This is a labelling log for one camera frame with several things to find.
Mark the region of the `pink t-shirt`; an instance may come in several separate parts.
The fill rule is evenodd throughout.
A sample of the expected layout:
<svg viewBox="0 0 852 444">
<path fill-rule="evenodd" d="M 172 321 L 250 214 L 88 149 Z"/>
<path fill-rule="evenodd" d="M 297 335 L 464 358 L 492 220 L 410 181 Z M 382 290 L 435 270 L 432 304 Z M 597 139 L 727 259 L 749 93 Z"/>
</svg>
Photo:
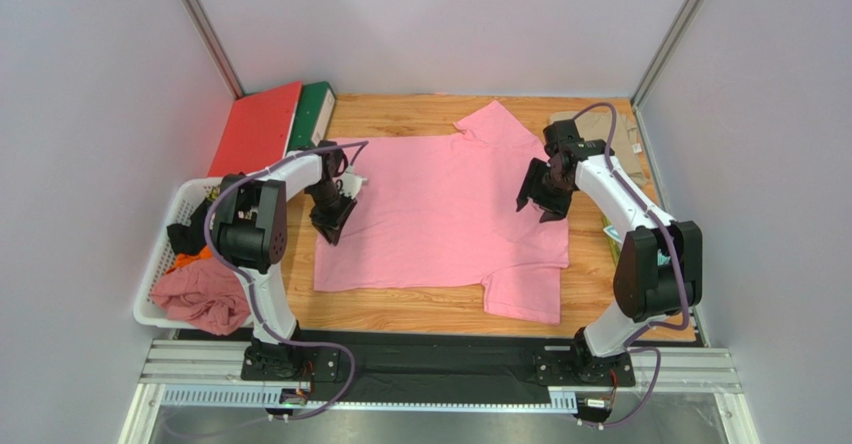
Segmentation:
<svg viewBox="0 0 852 444">
<path fill-rule="evenodd" d="M 479 284 L 487 313 L 558 324 L 568 226 L 516 206 L 541 141 L 498 102 L 455 128 L 368 141 L 355 164 L 367 182 L 340 241 L 316 244 L 315 290 Z"/>
</svg>

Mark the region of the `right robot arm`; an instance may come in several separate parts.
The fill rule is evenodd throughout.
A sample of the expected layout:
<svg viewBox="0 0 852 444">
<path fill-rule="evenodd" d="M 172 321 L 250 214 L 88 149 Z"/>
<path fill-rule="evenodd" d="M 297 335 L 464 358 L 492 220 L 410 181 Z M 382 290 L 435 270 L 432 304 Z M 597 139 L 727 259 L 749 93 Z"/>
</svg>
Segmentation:
<svg viewBox="0 0 852 444">
<path fill-rule="evenodd" d="M 621 167 L 609 142 L 585 140 L 572 119 L 544 131 L 548 158 L 531 160 L 517 207 L 534 203 L 541 222 L 567 217 L 572 195 L 587 194 L 621 239 L 614 301 L 574 337 L 573 378 L 596 383 L 621 369 L 628 348 L 652 328 L 685 329 L 702 297 L 702 232 L 654 204 Z"/>
</svg>

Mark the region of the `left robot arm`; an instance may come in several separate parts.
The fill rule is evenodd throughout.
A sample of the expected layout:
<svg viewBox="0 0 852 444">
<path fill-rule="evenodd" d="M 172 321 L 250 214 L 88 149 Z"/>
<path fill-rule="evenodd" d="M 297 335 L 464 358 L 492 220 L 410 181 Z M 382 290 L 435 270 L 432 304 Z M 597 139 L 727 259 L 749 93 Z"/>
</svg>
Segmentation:
<svg viewBox="0 0 852 444">
<path fill-rule="evenodd" d="M 314 201 L 310 218 L 320 237 L 335 245 L 354 210 L 358 189 L 345 183 L 345 146 L 323 141 L 295 151 L 250 174 L 225 175 L 205 218 L 214 257 L 234 272 L 251 311 L 252 337 L 245 349 L 244 381 L 341 381 L 343 352 L 302 339 L 287 301 L 282 265 L 288 244 L 288 202 L 302 192 Z"/>
</svg>

